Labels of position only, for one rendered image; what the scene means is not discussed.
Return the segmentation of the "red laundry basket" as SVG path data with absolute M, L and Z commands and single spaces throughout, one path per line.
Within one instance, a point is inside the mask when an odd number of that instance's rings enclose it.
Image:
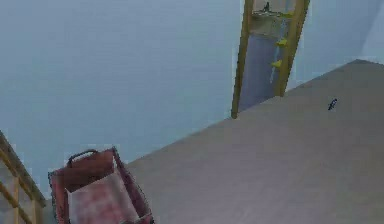
M 143 191 L 114 147 L 74 154 L 48 178 L 57 224 L 155 224 Z

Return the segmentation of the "wooden frame furniture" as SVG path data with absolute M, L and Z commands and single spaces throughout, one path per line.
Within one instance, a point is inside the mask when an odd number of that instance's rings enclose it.
M 43 224 L 46 199 L 0 131 L 0 224 Z

